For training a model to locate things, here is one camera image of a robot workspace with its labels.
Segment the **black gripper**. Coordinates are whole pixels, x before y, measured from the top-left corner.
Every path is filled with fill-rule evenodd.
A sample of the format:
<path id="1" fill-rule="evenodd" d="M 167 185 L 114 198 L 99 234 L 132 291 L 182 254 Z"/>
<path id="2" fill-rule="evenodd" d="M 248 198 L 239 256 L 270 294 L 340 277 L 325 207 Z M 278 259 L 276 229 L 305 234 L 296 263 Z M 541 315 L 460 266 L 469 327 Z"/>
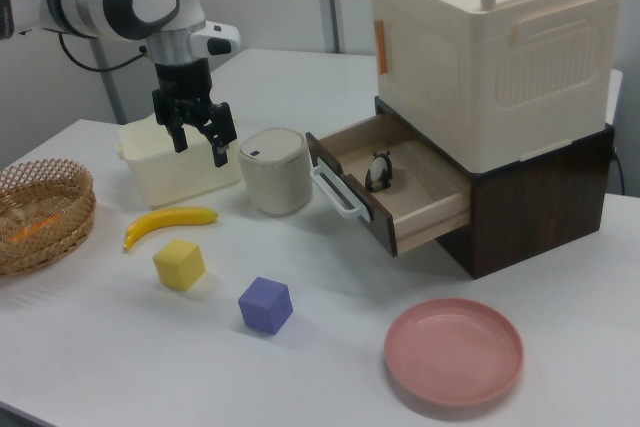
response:
<path id="1" fill-rule="evenodd" d="M 155 71 L 159 83 L 159 88 L 152 92 L 156 120 L 167 129 L 174 151 L 181 153 L 188 148 L 183 124 L 204 128 L 214 165 L 223 167 L 237 133 L 229 104 L 211 103 L 209 61 L 200 58 L 179 65 L 156 63 Z"/>

